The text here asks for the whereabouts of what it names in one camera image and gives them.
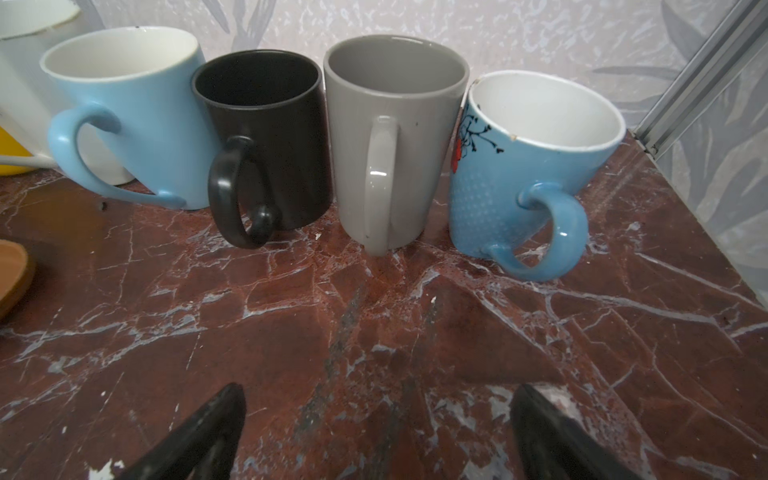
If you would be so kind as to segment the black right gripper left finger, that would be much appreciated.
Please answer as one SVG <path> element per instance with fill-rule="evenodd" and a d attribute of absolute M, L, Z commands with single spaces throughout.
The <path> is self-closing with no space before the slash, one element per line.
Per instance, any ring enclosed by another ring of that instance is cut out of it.
<path fill-rule="evenodd" d="M 229 383 L 119 477 L 228 479 L 245 414 L 243 386 Z"/>

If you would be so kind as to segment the light blue mug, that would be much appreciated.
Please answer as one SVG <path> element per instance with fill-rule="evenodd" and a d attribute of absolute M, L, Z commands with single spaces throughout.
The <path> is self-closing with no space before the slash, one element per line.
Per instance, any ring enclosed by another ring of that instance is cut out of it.
<path fill-rule="evenodd" d="M 208 207 L 209 170 L 221 143 L 192 89 L 204 62 L 193 34 L 161 26 L 99 30 L 49 49 L 40 67 L 74 103 L 48 128 L 58 166 L 107 198 L 171 209 Z M 148 193 L 115 187 L 86 165 L 78 144 L 86 125 Z"/>

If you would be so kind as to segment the teal dotted mug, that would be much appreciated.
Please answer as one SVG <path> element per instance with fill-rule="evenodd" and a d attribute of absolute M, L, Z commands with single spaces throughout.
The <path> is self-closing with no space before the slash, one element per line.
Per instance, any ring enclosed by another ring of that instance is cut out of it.
<path fill-rule="evenodd" d="M 451 164 L 453 245 L 519 280 L 565 275 L 588 240 L 575 196 L 626 132 L 617 107 L 573 81 L 524 70 L 479 77 L 468 90 Z"/>

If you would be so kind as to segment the grey mug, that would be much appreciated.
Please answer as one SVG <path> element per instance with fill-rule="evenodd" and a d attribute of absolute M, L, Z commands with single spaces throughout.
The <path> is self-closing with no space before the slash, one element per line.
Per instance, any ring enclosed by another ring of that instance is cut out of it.
<path fill-rule="evenodd" d="M 470 67 L 441 44 L 379 34 L 334 45 L 323 70 L 339 218 L 384 256 L 425 228 Z"/>

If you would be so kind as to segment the black mug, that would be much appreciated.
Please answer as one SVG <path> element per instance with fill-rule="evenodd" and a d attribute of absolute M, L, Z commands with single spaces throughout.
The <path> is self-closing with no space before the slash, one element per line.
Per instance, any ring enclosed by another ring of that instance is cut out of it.
<path fill-rule="evenodd" d="M 257 249 L 313 223 L 332 199 L 322 70 L 284 50 L 248 50 L 192 77 L 222 147 L 208 176 L 211 213 L 233 246 Z"/>

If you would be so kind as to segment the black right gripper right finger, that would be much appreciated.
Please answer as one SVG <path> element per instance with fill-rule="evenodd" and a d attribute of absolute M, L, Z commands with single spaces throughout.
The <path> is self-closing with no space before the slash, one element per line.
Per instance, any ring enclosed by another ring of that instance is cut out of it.
<path fill-rule="evenodd" d="M 511 428 L 528 479 L 638 477 L 529 384 L 513 395 Z"/>

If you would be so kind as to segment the white mug with lettering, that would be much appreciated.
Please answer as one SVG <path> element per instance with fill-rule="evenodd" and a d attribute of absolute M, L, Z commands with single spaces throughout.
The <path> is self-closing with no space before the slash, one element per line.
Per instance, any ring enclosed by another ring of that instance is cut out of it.
<path fill-rule="evenodd" d="M 49 49 L 92 31 L 73 1 L 1 3 L 1 173 L 56 169 L 47 134 L 69 97 L 40 67 Z"/>

